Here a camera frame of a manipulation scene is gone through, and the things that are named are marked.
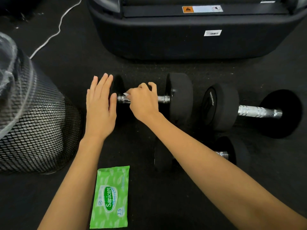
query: sanicare logo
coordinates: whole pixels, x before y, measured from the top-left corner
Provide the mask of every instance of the sanicare logo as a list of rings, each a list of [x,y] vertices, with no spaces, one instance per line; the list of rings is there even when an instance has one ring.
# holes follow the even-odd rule
[[[116,205],[117,201],[117,190],[115,187],[112,186],[105,186],[103,190],[103,201],[104,207],[106,211],[110,212]]]

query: white cable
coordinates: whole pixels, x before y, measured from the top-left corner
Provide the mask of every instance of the white cable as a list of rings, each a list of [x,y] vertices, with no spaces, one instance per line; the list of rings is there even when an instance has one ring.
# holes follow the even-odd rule
[[[54,36],[57,36],[57,35],[61,32],[61,25],[62,25],[62,20],[63,20],[64,16],[65,16],[72,8],[76,7],[77,5],[80,5],[81,1],[82,1],[82,0],[80,0],[77,4],[75,4],[75,5],[73,5],[72,7],[70,7],[70,8],[62,15],[61,20],[60,20],[60,22],[59,22],[59,31],[58,31],[56,34],[53,34],[52,36],[50,36],[50,37],[47,39],[46,42],[44,42],[41,46],[39,46],[39,47],[33,52],[33,54],[30,56],[30,59],[32,59],[32,58],[35,56],[35,54],[36,54],[40,49],[42,49],[44,46],[46,46],[46,44],[49,42],[49,40],[51,40]]]

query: hand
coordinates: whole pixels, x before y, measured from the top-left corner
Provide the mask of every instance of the hand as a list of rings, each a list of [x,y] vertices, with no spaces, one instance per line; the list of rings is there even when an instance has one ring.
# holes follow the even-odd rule
[[[85,138],[97,140],[103,143],[108,135],[112,133],[116,120],[116,93],[110,97],[110,86],[113,76],[104,74],[98,83],[98,77],[94,76],[91,88],[86,95],[86,127]]]
[[[150,115],[159,113],[157,86],[153,82],[149,82],[151,91],[145,83],[142,83],[138,88],[131,88],[127,91],[127,96],[130,99],[130,109],[134,116],[145,123]]]

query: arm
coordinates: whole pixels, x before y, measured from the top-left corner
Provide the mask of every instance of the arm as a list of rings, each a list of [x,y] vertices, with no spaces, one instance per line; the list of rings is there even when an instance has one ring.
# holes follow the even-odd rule
[[[135,117],[147,125],[212,203],[239,229],[307,229],[307,219],[276,199],[238,167],[159,113],[157,87],[130,89]]]
[[[94,77],[86,96],[86,130],[79,150],[38,229],[86,229],[97,164],[105,138],[116,119],[116,94],[109,91],[113,76]]]

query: forearm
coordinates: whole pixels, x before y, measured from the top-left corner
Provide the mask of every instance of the forearm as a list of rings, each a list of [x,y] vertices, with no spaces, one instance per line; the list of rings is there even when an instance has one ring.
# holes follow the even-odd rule
[[[161,114],[145,123],[204,194],[239,229],[303,229],[306,219],[238,167],[193,139]]]
[[[38,229],[85,229],[102,142],[84,138]]]

